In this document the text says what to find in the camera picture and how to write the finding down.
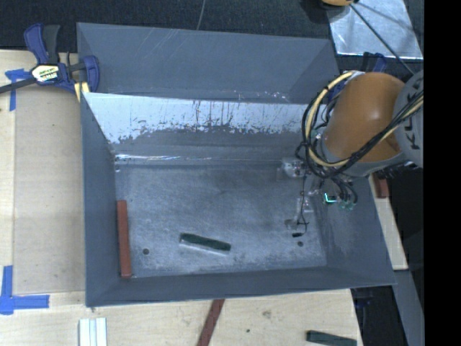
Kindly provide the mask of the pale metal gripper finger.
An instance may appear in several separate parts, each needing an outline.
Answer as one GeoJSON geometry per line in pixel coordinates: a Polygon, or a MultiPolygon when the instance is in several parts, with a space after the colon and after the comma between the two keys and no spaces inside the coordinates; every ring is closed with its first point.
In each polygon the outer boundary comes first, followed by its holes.
{"type": "Polygon", "coordinates": [[[293,213],[292,218],[285,220],[285,226],[288,229],[306,229],[310,224],[310,221],[308,220],[308,214],[310,213],[311,209],[308,199],[306,198],[305,193],[301,192],[296,198],[295,212],[293,213]]]}
{"type": "Polygon", "coordinates": [[[304,163],[296,158],[282,158],[277,167],[277,180],[299,179],[305,174],[304,163]]]}

